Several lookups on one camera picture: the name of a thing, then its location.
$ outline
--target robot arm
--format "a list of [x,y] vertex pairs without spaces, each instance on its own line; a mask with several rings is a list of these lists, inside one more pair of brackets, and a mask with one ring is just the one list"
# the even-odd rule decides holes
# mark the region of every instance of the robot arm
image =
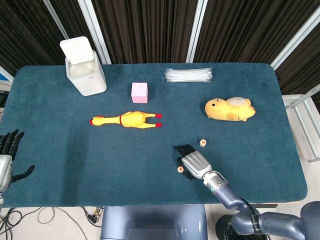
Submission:
[[16,158],[18,145],[25,134],[24,132],[18,134],[18,132],[19,130],[15,130],[4,136],[0,135],[0,204],[4,202],[1,193],[9,188],[10,183],[26,178],[35,169],[35,166],[31,165],[24,173],[12,176],[12,166]]
[[[232,226],[239,234],[270,234],[293,240],[316,240],[305,238],[303,219],[297,216],[277,212],[259,214],[232,191],[228,181],[219,172],[213,171],[205,157],[192,146],[182,145],[174,148],[182,156],[178,158],[178,163],[184,165],[194,178],[203,179],[203,184],[227,209],[239,211],[232,218]],[[312,234],[320,236],[320,230],[314,227]]]

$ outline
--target pink cube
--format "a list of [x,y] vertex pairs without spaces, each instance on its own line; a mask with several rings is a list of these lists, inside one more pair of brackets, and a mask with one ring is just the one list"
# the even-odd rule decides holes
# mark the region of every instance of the pink cube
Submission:
[[148,102],[148,84],[146,82],[133,82],[131,90],[132,102],[146,104]]

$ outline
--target black cable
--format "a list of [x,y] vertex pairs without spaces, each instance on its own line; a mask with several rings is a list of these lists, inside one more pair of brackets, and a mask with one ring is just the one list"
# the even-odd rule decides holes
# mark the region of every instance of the black cable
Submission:
[[[18,211],[18,210],[15,210],[14,207],[10,208],[8,213],[6,214],[6,216],[5,217],[1,217],[1,222],[0,223],[2,223],[2,224],[0,226],[0,231],[3,228],[4,228],[4,231],[0,232],[0,235],[5,233],[5,239],[7,240],[8,239],[8,231],[9,231],[10,239],[12,240],[13,239],[12,228],[17,226],[22,221],[22,219],[24,219],[24,217],[26,217],[26,216],[28,216],[30,214],[33,214],[36,211],[39,211],[40,209],[41,209],[41,207],[39,207],[38,209],[36,209],[34,211],[28,212],[25,215],[22,215],[22,213],[20,211]],[[10,215],[13,214],[13,213],[18,213],[20,215],[20,219],[14,224],[10,222]]]
[[92,225],[92,226],[95,226],[97,228],[101,228],[101,226],[98,226],[98,225],[95,225],[92,220],[89,218],[90,214],[88,213],[88,211],[86,210],[86,208],[84,206],[81,206],[81,208],[83,209],[84,211],[84,215],[86,217],[86,219],[88,220],[88,222]]
[[244,200],[242,197],[240,197],[240,199],[242,201],[245,202],[245,204],[248,206],[248,208],[251,210],[252,214],[257,214],[256,211],[254,210],[254,208],[250,205],[250,203],[248,203],[246,200]]
[[[254,215],[257,214],[257,213],[255,212],[254,208],[250,205],[250,203],[248,203],[248,202],[247,202],[246,200],[244,200],[242,197],[240,197],[240,199],[245,202],[245,204],[250,208],[251,212],[252,212]],[[271,237],[270,237],[269,234],[266,234],[266,236],[268,237],[269,240],[271,240]]]
[[[42,213],[43,210],[47,209],[47,208],[50,208],[52,210],[52,217],[50,218],[49,221],[40,221],[40,214]],[[53,207],[53,206],[49,206],[49,207],[43,207],[39,212],[38,212],[38,216],[37,216],[37,221],[39,224],[49,224],[53,221],[53,219],[55,218],[56,216],[56,210],[55,209],[58,209],[59,211],[63,212],[64,214],[66,214],[77,226],[78,228],[80,229],[80,231],[82,232],[85,240],[88,240],[84,230],[82,229],[82,227],[79,225],[79,223],[72,217],[70,216],[69,213],[67,213],[65,210],[63,210],[62,208],[60,207]]]

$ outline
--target yellow rubber chicken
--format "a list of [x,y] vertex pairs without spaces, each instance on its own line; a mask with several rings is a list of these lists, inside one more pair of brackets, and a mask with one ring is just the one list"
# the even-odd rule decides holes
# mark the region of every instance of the yellow rubber chicken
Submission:
[[232,97],[228,100],[215,98],[204,107],[208,118],[226,121],[247,121],[255,115],[256,110],[247,98]]
[[158,122],[155,124],[146,123],[146,118],[156,117],[158,119],[162,118],[162,114],[155,113],[145,113],[141,111],[128,111],[120,116],[115,117],[105,117],[105,116],[95,116],[90,120],[90,124],[94,126],[101,126],[103,124],[121,124],[126,128],[154,128],[162,127],[162,123]]

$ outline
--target dark green tablecloth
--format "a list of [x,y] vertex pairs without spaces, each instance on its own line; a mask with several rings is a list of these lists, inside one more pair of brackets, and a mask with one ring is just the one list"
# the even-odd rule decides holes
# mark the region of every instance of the dark green tablecloth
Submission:
[[[167,83],[167,68],[212,67],[211,83]],[[191,144],[251,203],[303,199],[307,186],[273,69],[258,63],[104,65],[106,92],[82,96],[65,66],[26,66],[14,78],[1,133],[25,131],[13,173],[28,178],[5,206],[124,206],[217,203],[201,180],[177,172],[174,145]],[[132,103],[132,82],[148,82],[148,104]],[[250,98],[247,122],[208,119],[212,98]],[[93,116],[162,113],[163,127],[91,126]],[[206,139],[206,147],[199,140]]]

